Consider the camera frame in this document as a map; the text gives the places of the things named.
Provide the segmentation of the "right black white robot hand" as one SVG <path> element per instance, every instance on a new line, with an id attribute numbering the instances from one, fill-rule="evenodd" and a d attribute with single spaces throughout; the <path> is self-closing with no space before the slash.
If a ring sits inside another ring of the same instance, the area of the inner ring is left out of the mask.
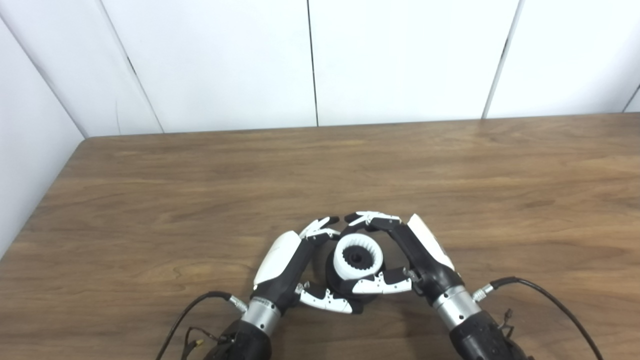
<path id="1" fill-rule="evenodd" d="M 359 230 L 385 232 L 408 261 L 408 267 L 379 270 L 374 275 L 353 280 L 352 294 L 361 296 L 414 291 L 432 305 L 449 289 L 464 285 L 450 257 L 418 214 L 413 214 L 409 221 L 404 222 L 398 216 L 359 210 L 343 219 L 347 225 L 341 235 L 354 234 Z"/>

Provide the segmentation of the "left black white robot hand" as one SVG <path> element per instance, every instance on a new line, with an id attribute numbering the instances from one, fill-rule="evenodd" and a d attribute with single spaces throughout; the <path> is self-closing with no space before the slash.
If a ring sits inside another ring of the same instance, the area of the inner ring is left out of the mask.
<path id="1" fill-rule="evenodd" d="M 250 299 L 272 303 L 282 315 L 299 303 L 327 312 L 361 314 L 364 306 L 358 301 L 301 281 L 314 253 L 327 241 L 341 238 L 339 231 L 330 228 L 339 221 L 338 216 L 314 219 L 300 233 L 290 230 L 277 237 L 254 277 Z"/>

